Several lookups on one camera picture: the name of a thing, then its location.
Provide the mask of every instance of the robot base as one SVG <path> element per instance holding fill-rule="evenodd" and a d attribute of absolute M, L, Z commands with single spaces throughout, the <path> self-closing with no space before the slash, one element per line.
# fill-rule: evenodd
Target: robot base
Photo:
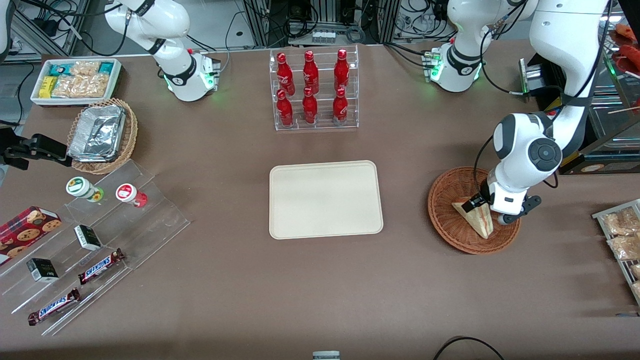
<path fill-rule="evenodd" d="M 202 54 L 192 54 L 196 60 L 196 71 L 187 80 L 186 84 L 177 86 L 171 84 L 164 77 L 169 90 L 182 101 L 196 101 L 207 95 L 209 92 L 218 90 L 220 80 L 220 62 L 213 62 Z"/>
<path fill-rule="evenodd" d="M 475 74 L 471 73 L 472 67 L 469 67 L 468 75 L 458 74 L 458 71 L 447 60 L 447 51 L 450 47 L 451 44 L 448 43 L 441 47 L 434 47 L 430 53 L 422 56 L 422 64 L 433 67 L 432 69 L 424 69 L 424 78 L 428 83 L 436 83 L 449 92 L 463 92 L 478 79 L 482 65 L 478 66 Z"/>

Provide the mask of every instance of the bottle cap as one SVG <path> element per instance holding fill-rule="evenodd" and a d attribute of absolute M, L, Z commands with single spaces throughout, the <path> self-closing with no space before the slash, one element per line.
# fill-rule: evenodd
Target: bottle cap
<path fill-rule="evenodd" d="M 138 189 L 132 184 L 122 184 L 116 190 L 116 197 L 122 202 L 129 202 L 136 198 Z"/>
<path fill-rule="evenodd" d="M 90 188 L 89 181 L 81 176 L 76 176 L 67 183 L 67 193 L 77 197 L 87 195 Z"/>

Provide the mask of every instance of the small black box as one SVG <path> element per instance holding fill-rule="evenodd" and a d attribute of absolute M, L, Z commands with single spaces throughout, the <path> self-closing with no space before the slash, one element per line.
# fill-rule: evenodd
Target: small black box
<path fill-rule="evenodd" d="M 78 241 L 80 241 L 80 246 L 83 248 L 96 251 L 99 250 L 102 244 L 100 244 L 100 240 L 98 240 L 98 236 L 96 236 L 95 231 L 91 227 L 87 225 L 78 225 L 74 228 L 76 232 L 76 237 Z"/>
<path fill-rule="evenodd" d="M 31 258 L 27 261 L 27 267 L 35 281 L 54 282 L 58 279 L 58 273 L 53 268 L 51 260 Z"/>

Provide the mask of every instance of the white robotic arm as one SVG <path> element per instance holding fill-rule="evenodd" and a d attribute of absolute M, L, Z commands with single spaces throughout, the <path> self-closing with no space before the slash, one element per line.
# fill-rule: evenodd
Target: white robotic arm
<path fill-rule="evenodd" d="M 584 137 L 586 108 L 599 54 L 598 28 L 607 0 L 540 0 L 531 27 L 538 54 L 559 65 L 570 99 L 552 120 L 544 113 L 510 114 L 495 128 L 493 146 L 500 163 L 490 171 L 479 195 L 465 204 L 469 211 L 484 200 L 515 221 L 539 203 L 527 191 L 552 175 L 562 158 L 576 151 Z"/>
<path fill-rule="evenodd" d="M 432 49 L 430 65 L 434 68 L 429 80 L 450 92 L 471 87 L 480 71 L 480 52 L 485 52 L 491 42 L 491 36 L 485 36 L 493 31 L 489 26 L 526 19 L 536 5 L 538 0 L 450 0 L 447 16 L 458 34 L 453 44 Z M 508 15 L 514 10 L 518 15 Z"/>
<path fill-rule="evenodd" d="M 189 33 L 189 15 L 172 0 L 121 0 L 123 6 L 105 14 L 115 31 L 149 52 L 164 72 L 169 89 L 183 101 L 195 101 L 217 89 L 219 63 L 185 49 L 181 38 Z"/>

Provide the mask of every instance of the snickers bar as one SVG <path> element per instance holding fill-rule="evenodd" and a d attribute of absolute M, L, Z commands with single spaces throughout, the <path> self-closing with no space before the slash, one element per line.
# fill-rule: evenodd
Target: snickers bar
<path fill-rule="evenodd" d="M 33 313 L 29 314 L 29 325 L 34 326 L 44 320 L 47 316 L 55 313 L 56 311 L 59 311 L 63 307 L 73 302 L 78 301 L 80 301 L 80 293 L 78 292 L 78 289 L 74 288 L 66 296 L 63 296 L 60 299 L 52 302 L 47 307 L 40 309 L 40 311 L 34 311 Z"/>
<path fill-rule="evenodd" d="M 84 285 L 88 283 L 91 279 L 100 275 L 103 271 L 107 270 L 108 268 L 110 268 L 111 266 L 113 266 L 115 263 L 117 263 L 123 258 L 124 258 L 124 254 L 122 254 L 122 251 L 120 250 L 120 248 L 118 248 L 117 250 L 112 252 L 109 256 L 102 259 L 102 261 L 100 261 L 96 265 L 93 265 L 91 268 L 89 268 L 89 270 L 78 275 L 78 278 L 80 278 L 80 285 Z"/>

